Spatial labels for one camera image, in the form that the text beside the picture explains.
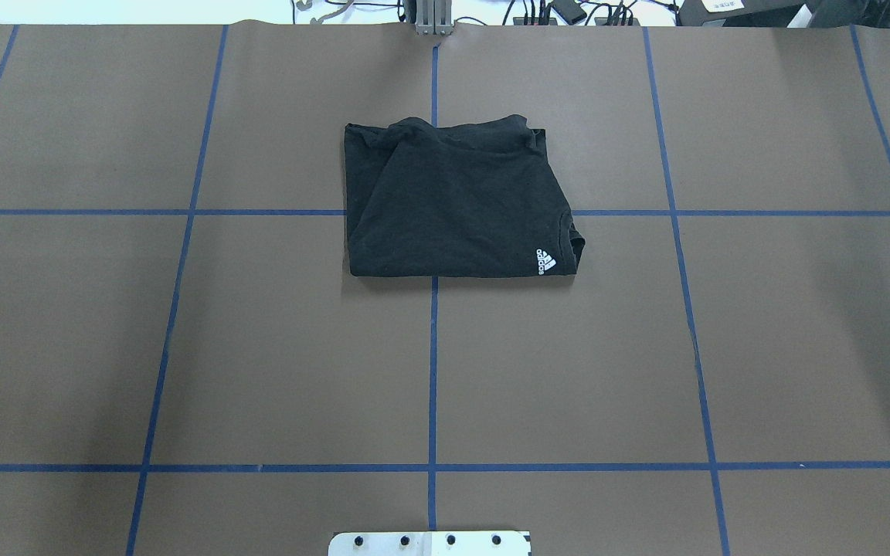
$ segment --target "folded black t-shirt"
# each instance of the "folded black t-shirt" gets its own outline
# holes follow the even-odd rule
[[[523,116],[345,127],[346,233],[356,276],[576,274],[583,237]]]

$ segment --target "black cloth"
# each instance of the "black cloth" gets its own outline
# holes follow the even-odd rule
[[[586,243],[548,166],[545,131],[523,116],[349,124],[345,189],[356,276],[576,274]]]

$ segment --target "folded garment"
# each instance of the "folded garment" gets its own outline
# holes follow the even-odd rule
[[[523,116],[345,127],[346,235],[356,276],[576,274],[586,240]]]

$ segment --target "white mechanical part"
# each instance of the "white mechanical part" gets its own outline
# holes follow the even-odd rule
[[[531,556],[528,531],[417,531],[337,534],[328,556]]]

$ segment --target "white logo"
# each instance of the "white logo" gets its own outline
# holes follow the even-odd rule
[[[538,256],[538,274],[544,274],[546,270],[555,266],[555,260],[545,251],[538,249],[535,254]]]

